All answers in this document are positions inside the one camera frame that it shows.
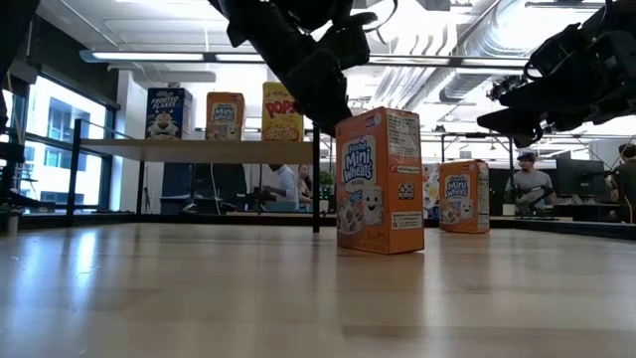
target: yellow cereal box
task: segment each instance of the yellow cereal box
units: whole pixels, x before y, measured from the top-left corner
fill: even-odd
[[[424,249],[419,117],[383,107],[336,125],[338,245]]]
[[[481,160],[439,166],[439,228],[455,233],[490,231],[488,164]]]
[[[241,93],[208,93],[206,139],[241,140],[245,99]]]
[[[262,85],[262,140],[302,141],[303,116],[283,84]]]

